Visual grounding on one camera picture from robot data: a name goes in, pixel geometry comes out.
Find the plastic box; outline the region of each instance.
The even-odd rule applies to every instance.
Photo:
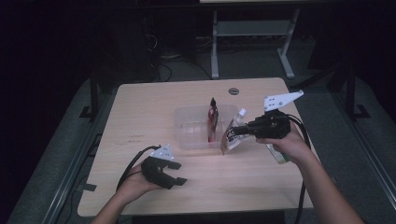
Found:
[[[210,105],[179,107],[175,111],[175,138],[179,148],[220,148],[221,138],[233,117],[238,113],[236,105],[217,105],[218,126],[214,142],[208,142],[207,113]]]

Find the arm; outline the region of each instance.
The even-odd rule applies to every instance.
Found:
[[[283,139],[256,141],[274,144],[278,151],[286,153],[298,166],[320,223],[363,223],[305,144],[294,123],[290,125],[291,132]]]
[[[160,186],[148,182],[140,172],[140,164],[131,169],[129,172],[130,176],[125,179],[92,223],[116,223],[128,203],[133,202],[151,190],[161,189]]]

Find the bottle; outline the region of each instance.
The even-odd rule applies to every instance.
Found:
[[[240,126],[246,125],[242,121],[242,119],[245,117],[246,113],[247,113],[246,109],[242,108],[239,111],[239,113],[233,117],[233,120],[231,120],[230,124],[228,125],[227,130],[225,131],[225,133],[221,139],[220,148],[221,148],[223,155],[227,151],[230,151],[231,149],[238,146],[243,140],[250,137],[249,134],[233,135],[233,133],[232,133],[232,127],[240,127]]]

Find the wooden table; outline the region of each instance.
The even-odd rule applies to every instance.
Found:
[[[239,94],[228,90],[237,88]],[[114,194],[122,172],[138,151],[170,144],[184,186],[151,191],[129,204],[124,215],[190,214],[279,210],[298,207],[302,178],[293,163],[279,165],[265,145],[254,138],[229,154],[220,149],[181,149],[174,135],[175,110],[187,105],[237,105],[247,110],[245,122],[263,114],[265,95],[288,92],[281,78],[229,79],[173,83],[129,84],[119,88],[78,213],[96,216]],[[300,117],[294,104],[281,111]],[[139,161],[149,155],[146,152]],[[312,207],[305,194],[304,207]]]

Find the human hand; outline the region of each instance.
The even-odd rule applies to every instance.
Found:
[[[143,194],[154,190],[162,189],[160,186],[153,184],[143,176],[142,162],[131,168],[128,177],[121,184],[114,197],[118,198],[123,205],[126,205],[138,198]]]
[[[277,151],[287,154],[290,160],[294,163],[297,163],[306,156],[312,154],[293,122],[290,123],[290,133],[288,133],[284,138],[257,138],[256,142],[262,144],[273,144]]]

